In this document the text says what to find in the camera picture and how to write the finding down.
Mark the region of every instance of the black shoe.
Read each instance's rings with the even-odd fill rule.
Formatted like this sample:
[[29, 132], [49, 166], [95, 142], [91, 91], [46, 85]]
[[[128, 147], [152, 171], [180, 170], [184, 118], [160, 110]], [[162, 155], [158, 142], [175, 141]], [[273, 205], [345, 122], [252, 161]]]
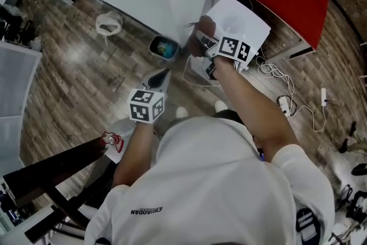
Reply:
[[367, 164], [357, 165], [351, 172], [354, 176], [364, 176], [367, 174]]
[[338, 150], [340, 153], [344, 153], [344, 152], [348, 151], [348, 148], [346, 147], [347, 143], [348, 143], [348, 139], [345, 139], [343, 144], [342, 144], [342, 147], [340, 147], [339, 150]]
[[352, 137], [355, 131], [356, 131], [356, 122], [353, 122], [352, 126], [350, 127], [349, 137]]

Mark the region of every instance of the black cable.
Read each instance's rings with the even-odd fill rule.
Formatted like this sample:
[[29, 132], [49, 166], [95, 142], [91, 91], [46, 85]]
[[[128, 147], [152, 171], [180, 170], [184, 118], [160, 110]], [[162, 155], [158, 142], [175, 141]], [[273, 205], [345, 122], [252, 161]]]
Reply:
[[339, 107], [339, 108], [340, 108], [341, 113], [340, 113], [340, 115], [337, 117], [337, 119], [339, 119], [339, 118], [343, 115], [343, 108], [342, 108], [341, 106], [339, 106], [339, 105], [335, 104], [335, 103], [334, 103], [334, 102], [332, 102], [331, 100], [326, 100], [326, 102], [330, 103], [330, 104], [331, 104], [331, 105], [333, 105], [333, 106], [336, 106], [336, 107]]
[[293, 116], [293, 115], [296, 113], [296, 111], [297, 111], [297, 103], [296, 103], [296, 101], [294, 101], [294, 100], [292, 99], [292, 97], [291, 97], [291, 96], [289, 96], [289, 95], [280, 95], [280, 96], [276, 99], [276, 105], [277, 105], [277, 106], [279, 106], [279, 107], [280, 107], [280, 105], [279, 105], [279, 99], [280, 99], [281, 97], [288, 97], [288, 98], [292, 101], [292, 103], [294, 103], [294, 105], [296, 106], [296, 108], [295, 108], [294, 112], [291, 114], [291, 116]]

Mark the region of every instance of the hand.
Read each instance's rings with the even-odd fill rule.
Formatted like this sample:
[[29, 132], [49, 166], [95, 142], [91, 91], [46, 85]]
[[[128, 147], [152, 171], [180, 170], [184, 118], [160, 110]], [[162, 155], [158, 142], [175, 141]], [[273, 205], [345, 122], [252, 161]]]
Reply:
[[214, 65], [216, 66], [216, 70], [214, 71], [213, 76], [217, 80], [219, 80], [220, 76], [235, 71], [235, 67], [233, 66], [233, 60], [231, 59], [218, 55], [214, 58], [213, 61]]
[[195, 27], [188, 39], [187, 48], [189, 49], [192, 56], [202, 57], [205, 55], [205, 51], [201, 50], [200, 45], [198, 44], [198, 40], [195, 36], [195, 32], [197, 30], [202, 31], [205, 35], [212, 38], [216, 31], [216, 23], [208, 17], [207, 15], [202, 15], [200, 20], [195, 24]]

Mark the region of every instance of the person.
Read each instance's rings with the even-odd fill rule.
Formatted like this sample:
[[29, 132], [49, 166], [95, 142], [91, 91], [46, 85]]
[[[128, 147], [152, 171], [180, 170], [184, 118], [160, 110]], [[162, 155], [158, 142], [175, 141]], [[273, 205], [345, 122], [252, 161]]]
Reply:
[[113, 245], [322, 244], [330, 236], [328, 179], [279, 107], [230, 60], [218, 56], [214, 63], [239, 118], [221, 118], [230, 112], [224, 110], [180, 122], [161, 139], [153, 167], [153, 125], [138, 123], [113, 189], [87, 227], [86, 245], [100, 238]]

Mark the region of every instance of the wire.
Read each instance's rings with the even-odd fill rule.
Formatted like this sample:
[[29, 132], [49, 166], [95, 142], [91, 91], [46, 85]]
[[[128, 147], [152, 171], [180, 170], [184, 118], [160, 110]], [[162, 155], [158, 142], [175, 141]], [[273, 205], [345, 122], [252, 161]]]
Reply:
[[328, 102], [328, 103], [330, 103], [331, 105], [333, 105], [333, 106], [336, 106], [336, 107], [339, 107], [340, 108], [340, 110], [341, 110], [341, 113], [340, 113], [340, 115], [337, 117], [337, 120], [343, 115], [343, 108], [341, 107], [341, 106], [339, 106], [339, 105], [337, 105], [337, 104], [335, 104], [334, 102], [332, 102], [331, 100], [326, 100], [326, 102]]
[[157, 136], [157, 138], [158, 138], [159, 140], [161, 140], [161, 139], [162, 139], [162, 138], [161, 138], [161, 136], [159, 136], [159, 135], [158, 135], [157, 131], [156, 131], [156, 130], [154, 130], [154, 128], [153, 128], [153, 133]]
[[312, 113], [312, 129], [314, 130], [314, 132], [321, 132], [323, 131], [323, 129], [325, 128], [325, 124], [326, 124], [326, 117], [325, 117], [325, 112], [324, 112], [324, 106], [322, 107], [322, 115], [323, 115], [323, 124], [322, 124], [322, 128], [320, 130], [315, 130], [315, 115], [314, 112], [312, 110], [310, 110], [307, 106], [302, 105], [300, 106], [300, 108], [294, 113], [293, 116], [295, 116], [297, 114], [297, 112], [302, 108], [305, 107], [307, 108], [311, 113]]
[[[251, 11], [253, 11], [253, 5], [252, 5], [251, 0], [249, 0], [249, 2], [251, 4]], [[312, 113], [312, 128], [313, 128], [314, 132], [321, 132], [321, 131], [323, 131], [323, 129], [325, 128], [325, 124], [326, 124], [326, 117], [325, 117], [325, 112], [324, 112], [323, 107], [322, 107], [323, 125], [322, 125], [322, 128], [320, 130], [316, 130], [315, 129], [315, 116], [314, 116], [314, 112], [312, 110], [310, 110], [305, 105], [302, 105], [302, 106], [300, 106], [297, 109], [297, 104], [293, 101], [294, 83], [292, 81], [292, 78], [289, 77], [289, 75], [283, 73], [279, 68], [277, 68], [277, 66], [275, 64], [268, 63], [266, 61], [266, 59], [265, 59], [265, 55], [264, 55], [262, 46], [260, 47], [260, 49], [261, 49], [261, 53], [263, 54], [263, 56], [258, 56], [258, 57], [255, 58], [255, 61], [257, 63], [257, 73], [259, 74], [260, 77], [262, 77], [264, 79], [269, 79], [271, 77], [279, 77], [279, 78], [281, 78], [282, 80], [284, 80], [287, 83], [289, 95], [284, 95], [284, 96], [291, 98], [291, 108], [290, 108], [291, 115], [290, 115], [290, 117], [295, 116], [302, 107], [305, 107], [309, 111], [311, 111], [311, 113]], [[264, 60], [261, 64], [259, 64], [257, 62], [257, 59], [259, 59], [259, 58]], [[292, 114], [293, 103], [296, 105], [296, 109], [295, 109], [294, 113]]]
[[194, 26], [196, 24], [199, 24], [199, 22], [190, 22], [190, 23], [186, 24], [184, 27], [189, 28], [189, 27]]
[[237, 73], [239, 73], [239, 70], [240, 70], [240, 62], [239, 61], [237, 61], [237, 65], [236, 65], [236, 62], [234, 61], [233, 62], [233, 66], [234, 66], [234, 68], [236, 69], [236, 72]]
[[188, 59], [186, 60], [186, 65], [185, 65], [185, 69], [183, 70], [182, 72], [182, 75], [181, 75], [181, 79], [184, 80], [186, 83], [190, 84], [190, 85], [194, 85], [194, 86], [198, 86], [198, 87], [220, 87], [221, 85], [199, 85], [199, 84], [195, 84], [195, 83], [191, 83], [189, 81], [187, 81], [185, 79], [185, 72], [186, 72], [186, 69], [188, 68], [188, 64], [189, 64], [189, 60], [191, 59], [191, 55], [188, 57]]
[[[259, 64], [259, 62], [257, 61], [258, 59], [263, 59], [264, 62]], [[266, 59], [261, 56], [258, 56], [257, 58], [255, 58], [255, 61], [257, 63], [257, 73], [259, 74], [260, 77], [264, 79], [269, 79], [271, 77], [279, 77], [287, 83], [288, 93], [291, 98], [290, 113], [292, 113], [294, 84], [293, 84], [291, 77], [289, 77], [289, 75], [286, 75], [285, 73], [280, 71], [276, 65], [267, 63]]]

